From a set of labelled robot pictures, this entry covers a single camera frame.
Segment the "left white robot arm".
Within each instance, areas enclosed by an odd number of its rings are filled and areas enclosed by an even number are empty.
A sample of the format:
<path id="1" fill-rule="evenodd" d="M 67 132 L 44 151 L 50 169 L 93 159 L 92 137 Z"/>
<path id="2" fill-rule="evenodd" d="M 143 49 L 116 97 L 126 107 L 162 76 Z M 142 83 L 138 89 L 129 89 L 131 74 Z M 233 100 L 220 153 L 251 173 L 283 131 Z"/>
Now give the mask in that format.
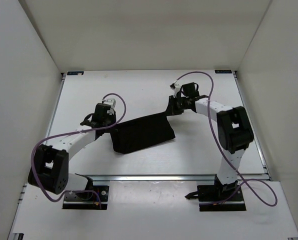
<path id="1" fill-rule="evenodd" d="M 37 147 L 33 162 L 37 176 L 43 188 L 53 194 L 63 191 L 76 191 L 82 199 L 93 195 L 94 187 L 90 177 L 69 173 L 69 161 L 80 150 L 95 142 L 109 130 L 103 128 L 114 124 L 116 118 L 116 100 L 109 98 L 98 103 L 94 113 L 87 115 L 76 129 L 77 134 L 61 138 L 53 145 L 41 144 Z"/>

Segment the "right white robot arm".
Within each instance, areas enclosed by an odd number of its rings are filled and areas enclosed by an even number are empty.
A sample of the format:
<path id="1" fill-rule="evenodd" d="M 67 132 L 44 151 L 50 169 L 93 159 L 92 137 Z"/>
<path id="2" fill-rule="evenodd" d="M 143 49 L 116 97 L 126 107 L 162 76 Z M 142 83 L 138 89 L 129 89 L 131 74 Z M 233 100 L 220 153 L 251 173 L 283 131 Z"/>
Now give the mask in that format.
<path id="1" fill-rule="evenodd" d="M 185 110 L 208 117 L 209 123 L 217 124 L 215 139 L 221 150 L 222 160 L 215 175 L 213 195 L 225 200 L 237 188 L 238 173 L 242 156 L 254 140 L 247 112 L 243 106 L 231 107 L 200 95 L 195 82 L 170 85 L 173 95 L 169 96 L 166 114 L 181 115 Z"/>

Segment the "black skirt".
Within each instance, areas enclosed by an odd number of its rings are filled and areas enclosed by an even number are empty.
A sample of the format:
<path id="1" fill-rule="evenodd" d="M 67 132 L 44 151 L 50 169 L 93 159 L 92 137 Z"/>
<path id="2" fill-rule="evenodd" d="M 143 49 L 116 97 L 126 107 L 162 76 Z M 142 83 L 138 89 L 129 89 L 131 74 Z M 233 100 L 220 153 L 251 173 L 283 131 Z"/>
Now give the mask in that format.
<path id="1" fill-rule="evenodd" d="M 173 140 L 175 132 L 164 112 L 117 124 L 110 131 L 113 150 L 129 154 Z"/>

